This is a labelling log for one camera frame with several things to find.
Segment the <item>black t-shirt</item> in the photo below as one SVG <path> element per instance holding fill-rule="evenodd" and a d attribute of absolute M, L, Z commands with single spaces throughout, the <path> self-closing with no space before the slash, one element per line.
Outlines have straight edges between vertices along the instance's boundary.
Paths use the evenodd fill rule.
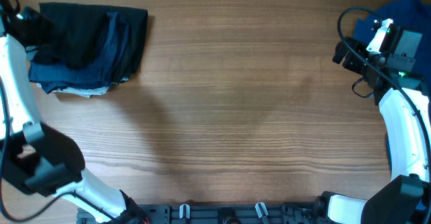
<path fill-rule="evenodd" d="M 40 12 L 53 27 L 50 38 L 38 49 L 34 62 L 42 65 L 64 64 L 72 69 L 86 67 L 94 57 L 103 27 L 108 23 L 107 5 L 41 3 Z"/>

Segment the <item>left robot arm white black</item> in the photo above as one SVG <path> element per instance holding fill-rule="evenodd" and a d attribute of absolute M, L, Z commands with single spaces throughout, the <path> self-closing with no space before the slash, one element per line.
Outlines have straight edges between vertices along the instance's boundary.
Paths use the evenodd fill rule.
<path fill-rule="evenodd" d="M 42 122 L 24 80 L 25 48 L 8 29 L 1 32 L 1 179 L 27 195 L 68 200 L 99 223 L 147 223 L 130 197 L 86 169 L 72 139 Z"/>

